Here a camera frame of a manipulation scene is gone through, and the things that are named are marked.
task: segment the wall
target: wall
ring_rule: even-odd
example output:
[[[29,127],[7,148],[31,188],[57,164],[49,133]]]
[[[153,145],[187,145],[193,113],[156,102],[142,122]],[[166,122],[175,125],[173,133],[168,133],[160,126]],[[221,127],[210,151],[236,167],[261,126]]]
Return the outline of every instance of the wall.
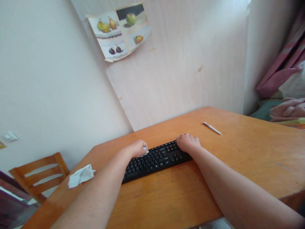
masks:
[[[135,3],[72,2],[81,19]],[[152,36],[127,58],[104,63],[134,131],[204,106],[243,112],[248,3],[145,1]]]
[[[280,53],[299,9],[299,0],[252,0],[250,4],[244,114],[261,99],[256,86]]]
[[[69,169],[132,128],[70,1],[0,1],[0,170],[62,153]]]

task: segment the wooden chair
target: wooden chair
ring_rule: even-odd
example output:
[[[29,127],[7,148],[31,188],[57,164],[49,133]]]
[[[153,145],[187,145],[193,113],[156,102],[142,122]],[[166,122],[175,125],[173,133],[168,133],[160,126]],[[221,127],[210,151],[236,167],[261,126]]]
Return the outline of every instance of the wooden chair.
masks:
[[[25,177],[26,174],[35,169],[41,168],[49,164],[57,164],[57,166]],[[59,152],[52,156],[39,159],[37,161],[15,167],[9,171],[16,181],[24,188],[31,196],[33,196],[40,204],[47,198],[41,194],[42,192],[59,185],[70,173],[61,154]],[[54,174],[62,174],[62,176],[49,180],[45,183],[33,186],[38,181]]]

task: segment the wooden desk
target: wooden desk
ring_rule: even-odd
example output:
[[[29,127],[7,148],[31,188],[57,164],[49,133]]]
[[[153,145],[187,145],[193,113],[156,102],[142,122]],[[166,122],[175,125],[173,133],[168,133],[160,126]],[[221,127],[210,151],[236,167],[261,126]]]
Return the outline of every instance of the wooden desk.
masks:
[[[185,132],[198,136],[203,147],[275,197],[297,205],[305,185],[305,132],[212,107],[97,145],[72,173],[88,164],[99,171],[136,139],[152,148]],[[23,228],[49,228],[86,185],[69,190],[67,183],[68,177]],[[221,216],[198,167],[189,161],[123,184],[107,227],[188,228]]]

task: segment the fist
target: fist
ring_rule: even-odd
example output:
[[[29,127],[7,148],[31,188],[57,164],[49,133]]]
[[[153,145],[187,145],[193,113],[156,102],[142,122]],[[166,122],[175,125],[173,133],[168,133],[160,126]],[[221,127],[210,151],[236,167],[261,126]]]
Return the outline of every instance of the fist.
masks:
[[[177,137],[177,145],[179,148],[186,153],[193,152],[194,150],[201,148],[199,138],[193,137],[192,135],[185,133]]]
[[[131,154],[132,158],[137,158],[146,154],[146,150],[148,148],[147,148],[147,143],[139,139],[134,141],[130,145],[126,146],[125,149]]]

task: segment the pink curtain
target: pink curtain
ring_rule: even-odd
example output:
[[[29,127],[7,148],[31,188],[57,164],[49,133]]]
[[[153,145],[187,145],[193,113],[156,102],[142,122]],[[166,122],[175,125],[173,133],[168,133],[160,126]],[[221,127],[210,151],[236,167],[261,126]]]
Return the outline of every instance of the pink curtain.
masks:
[[[288,42],[282,52],[256,88],[264,98],[270,98],[292,74],[303,69],[299,67],[299,64],[305,60],[304,4],[291,28],[287,40]]]

